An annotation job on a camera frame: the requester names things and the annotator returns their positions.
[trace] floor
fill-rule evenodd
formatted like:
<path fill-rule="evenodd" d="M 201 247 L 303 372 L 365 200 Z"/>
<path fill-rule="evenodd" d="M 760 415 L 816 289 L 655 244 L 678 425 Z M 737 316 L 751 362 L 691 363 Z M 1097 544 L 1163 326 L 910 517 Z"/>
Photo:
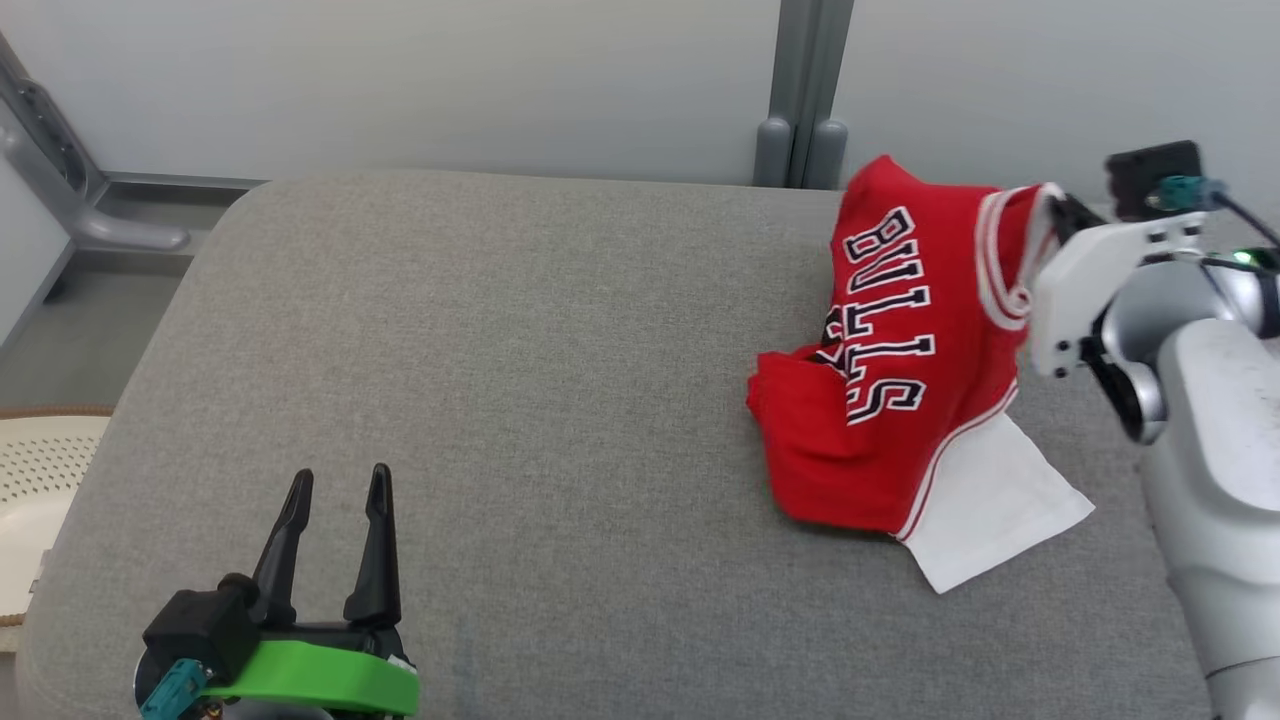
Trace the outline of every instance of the floor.
<path fill-rule="evenodd" d="M 81 250 L 0 354 L 0 407 L 115 405 L 200 243 L 243 190 L 122 184 L 97 206 L 187 227 L 179 254 Z M 0 720 L 19 717 L 14 656 L 0 653 Z"/>

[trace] cable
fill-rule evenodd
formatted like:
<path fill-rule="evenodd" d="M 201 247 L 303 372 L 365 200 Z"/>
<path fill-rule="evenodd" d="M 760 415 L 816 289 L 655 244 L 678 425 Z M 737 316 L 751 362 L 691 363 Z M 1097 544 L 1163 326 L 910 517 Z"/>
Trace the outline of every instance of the cable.
<path fill-rule="evenodd" d="M 1215 191 L 1210 195 L 1210 197 L 1222 208 L 1226 208 L 1228 210 L 1239 215 L 1240 219 L 1248 223 L 1251 228 L 1258 231 L 1258 234 L 1267 238 L 1267 241 L 1271 242 L 1271 245 L 1280 247 L 1280 234 L 1276 234 L 1276 231 L 1271 229 L 1271 225 L 1260 220 L 1257 217 L 1253 215 L 1253 213 L 1245 210 L 1239 202 L 1231 200 L 1231 197 L 1228 196 L 1225 192 Z"/>
<path fill-rule="evenodd" d="M 1240 270 L 1242 273 L 1249 273 L 1251 275 L 1257 275 L 1260 278 L 1276 278 L 1280 277 L 1275 270 L 1268 270 L 1266 268 L 1260 268 L 1257 265 L 1251 265 L 1248 263 L 1240 263 L 1236 260 L 1228 260 L 1226 258 L 1202 258 L 1196 261 L 1197 265 L 1210 266 L 1210 268 L 1226 268 L 1229 270 Z"/>

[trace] gray cushion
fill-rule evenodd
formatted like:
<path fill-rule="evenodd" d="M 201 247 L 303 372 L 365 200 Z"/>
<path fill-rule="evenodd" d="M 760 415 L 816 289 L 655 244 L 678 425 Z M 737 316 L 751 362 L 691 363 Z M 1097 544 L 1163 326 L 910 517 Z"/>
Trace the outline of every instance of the gray cushion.
<path fill-rule="evenodd" d="M 31 717 L 134 717 L 140 633 L 250 571 L 296 470 L 338 619 L 376 461 L 424 717 L 1203 717 L 1133 464 L 1087 377 L 1012 415 L 1097 511 L 934 594 L 773 506 L 755 354 L 819 329 L 838 195 L 462 173 L 275 182 L 191 266 L 19 660 Z"/>

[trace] metal frame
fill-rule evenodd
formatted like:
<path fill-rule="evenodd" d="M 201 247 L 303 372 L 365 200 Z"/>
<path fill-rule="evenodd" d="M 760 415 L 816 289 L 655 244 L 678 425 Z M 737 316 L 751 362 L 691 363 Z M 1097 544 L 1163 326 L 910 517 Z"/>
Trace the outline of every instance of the metal frame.
<path fill-rule="evenodd" d="M 753 184 L 833 190 L 844 123 L 831 119 L 854 0 L 782 0 L 769 117 L 756 129 Z"/>
<path fill-rule="evenodd" d="M 38 83 L 0 37 L 0 155 L 77 243 L 173 251 L 184 228 L 113 218 L 93 208 L 106 179 Z"/>

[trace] bulls jersey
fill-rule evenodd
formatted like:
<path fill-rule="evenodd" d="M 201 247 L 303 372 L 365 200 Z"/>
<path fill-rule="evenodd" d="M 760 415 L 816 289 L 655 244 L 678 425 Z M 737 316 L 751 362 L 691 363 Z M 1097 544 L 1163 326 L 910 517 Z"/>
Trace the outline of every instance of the bulls jersey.
<path fill-rule="evenodd" d="M 783 511 L 911 537 L 947 448 L 1014 397 L 1059 196 L 928 184 L 887 156 L 850 182 L 818 342 L 760 355 L 749 380 Z"/>

